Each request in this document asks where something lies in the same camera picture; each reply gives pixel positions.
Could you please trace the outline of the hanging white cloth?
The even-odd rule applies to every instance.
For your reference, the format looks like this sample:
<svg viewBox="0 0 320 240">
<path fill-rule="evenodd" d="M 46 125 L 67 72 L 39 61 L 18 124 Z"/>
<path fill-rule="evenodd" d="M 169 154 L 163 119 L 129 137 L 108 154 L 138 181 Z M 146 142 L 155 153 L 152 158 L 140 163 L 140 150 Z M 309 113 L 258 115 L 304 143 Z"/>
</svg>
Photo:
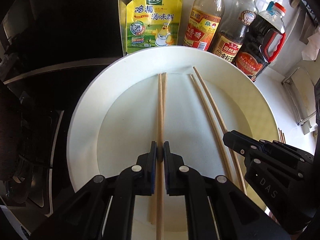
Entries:
<svg viewBox="0 0 320 240">
<path fill-rule="evenodd" d="M 316 61 L 320 49 L 320 33 L 319 27 L 316 28 L 315 33 L 308 37 L 308 44 L 302 50 L 302 59 L 304 61 Z"/>
</svg>

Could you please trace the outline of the large dark soy sauce jug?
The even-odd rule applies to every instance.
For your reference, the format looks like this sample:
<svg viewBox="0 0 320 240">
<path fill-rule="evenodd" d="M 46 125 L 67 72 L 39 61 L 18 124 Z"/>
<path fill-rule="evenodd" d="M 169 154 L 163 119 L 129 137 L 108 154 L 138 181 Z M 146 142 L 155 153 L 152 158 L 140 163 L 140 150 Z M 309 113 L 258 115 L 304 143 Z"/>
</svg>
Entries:
<svg viewBox="0 0 320 240">
<path fill-rule="evenodd" d="M 283 47 L 286 37 L 285 12 L 282 5 L 271 2 L 267 10 L 257 14 L 233 60 L 233 64 L 253 82 Z"/>
</svg>

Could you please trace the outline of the yellow-cap vinegar bottle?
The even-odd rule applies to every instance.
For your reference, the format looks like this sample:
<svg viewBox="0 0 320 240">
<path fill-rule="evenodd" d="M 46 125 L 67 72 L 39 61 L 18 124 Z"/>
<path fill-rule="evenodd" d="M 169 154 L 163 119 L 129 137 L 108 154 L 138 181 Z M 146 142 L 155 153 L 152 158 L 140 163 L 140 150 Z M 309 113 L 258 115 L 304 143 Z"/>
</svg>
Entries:
<svg viewBox="0 0 320 240">
<path fill-rule="evenodd" d="M 195 0 L 185 30 L 183 45 L 207 51 L 224 11 L 224 0 Z"/>
</svg>

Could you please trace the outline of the steel cutting board rack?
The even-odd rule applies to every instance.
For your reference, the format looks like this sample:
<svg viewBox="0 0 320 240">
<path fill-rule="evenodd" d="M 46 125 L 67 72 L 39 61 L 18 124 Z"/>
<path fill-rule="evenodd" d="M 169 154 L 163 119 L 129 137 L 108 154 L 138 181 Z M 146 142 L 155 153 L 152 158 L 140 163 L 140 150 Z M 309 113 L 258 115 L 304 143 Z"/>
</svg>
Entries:
<svg viewBox="0 0 320 240">
<path fill-rule="evenodd" d="M 304 67 L 297 67 L 281 82 L 291 99 L 296 124 L 304 135 L 316 127 L 315 82 Z"/>
</svg>

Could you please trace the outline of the yellow seasoning pouch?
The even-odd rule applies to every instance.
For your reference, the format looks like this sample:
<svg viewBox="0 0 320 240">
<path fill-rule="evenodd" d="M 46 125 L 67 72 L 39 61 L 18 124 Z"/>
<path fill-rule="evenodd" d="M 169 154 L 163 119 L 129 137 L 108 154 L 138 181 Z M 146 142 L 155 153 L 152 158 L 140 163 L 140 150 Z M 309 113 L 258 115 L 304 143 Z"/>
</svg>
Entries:
<svg viewBox="0 0 320 240">
<path fill-rule="evenodd" d="M 126 52 L 175 46 L 182 0 L 132 0 L 126 6 Z"/>
</svg>

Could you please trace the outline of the black gas stove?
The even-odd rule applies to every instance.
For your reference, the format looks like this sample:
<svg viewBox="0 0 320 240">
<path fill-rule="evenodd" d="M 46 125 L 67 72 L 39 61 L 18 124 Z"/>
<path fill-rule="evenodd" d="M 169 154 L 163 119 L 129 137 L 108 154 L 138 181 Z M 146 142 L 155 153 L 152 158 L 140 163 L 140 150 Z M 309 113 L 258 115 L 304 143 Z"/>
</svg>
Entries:
<svg viewBox="0 0 320 240">
<path fill-rule="evenodd" d="M 1 197 L 8 206 L 53 213 L 53 159 L 63 114 L 75 96 L 68 89 L 16 95 L 1 83 Z"/>
</svg>

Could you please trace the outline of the round white tray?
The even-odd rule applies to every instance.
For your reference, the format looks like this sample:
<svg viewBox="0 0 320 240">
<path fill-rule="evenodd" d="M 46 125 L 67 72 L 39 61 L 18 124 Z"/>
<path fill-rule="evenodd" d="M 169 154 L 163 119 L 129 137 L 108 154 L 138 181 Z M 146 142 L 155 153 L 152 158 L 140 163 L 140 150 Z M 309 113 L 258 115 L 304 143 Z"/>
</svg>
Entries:
<svg viewBox="0 0 320 240">
<path fill-rule="evenodd" d="M 85 89 L 67 139 L 73 189 L 93 176 L 118 175 L 157 137 L 158 74 L 167 73 L 164 139 L 202 175 L 225 174 L 207 115 L 192 83 L 200 72 L 229 131 L 256 140 L 279 138 L 273 113 L 256 85 L 235 66 L 187 47 L 144 49 L 104 69 Z"/>
</svg>

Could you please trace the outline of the yellow-cap soy sauce bottle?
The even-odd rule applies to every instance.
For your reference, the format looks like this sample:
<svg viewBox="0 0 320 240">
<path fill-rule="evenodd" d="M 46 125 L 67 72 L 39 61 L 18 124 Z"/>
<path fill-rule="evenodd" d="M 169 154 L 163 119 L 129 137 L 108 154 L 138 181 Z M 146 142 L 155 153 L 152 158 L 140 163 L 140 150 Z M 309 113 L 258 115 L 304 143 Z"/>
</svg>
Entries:
<svg viewBox="0 0 320 240">
<path fill-rule="evenodd" d="M 232 0 L 231 10 L 222 22 L 210 52 L 227 62 L 232 62 L 258 12 L 255 0 Z"/>
</svg>

